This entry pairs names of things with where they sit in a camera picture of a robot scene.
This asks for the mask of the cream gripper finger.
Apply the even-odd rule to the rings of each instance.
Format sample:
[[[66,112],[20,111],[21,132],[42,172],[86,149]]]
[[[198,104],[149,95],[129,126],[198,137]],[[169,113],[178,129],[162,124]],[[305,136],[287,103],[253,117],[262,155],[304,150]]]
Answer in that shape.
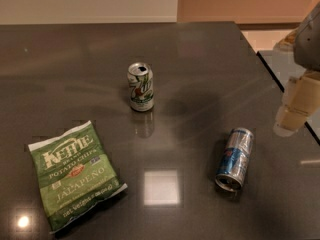
[[[280,137],[296,133],[320,108],[320,72],[306,70],[299,78],[290,77],[273,127]]]

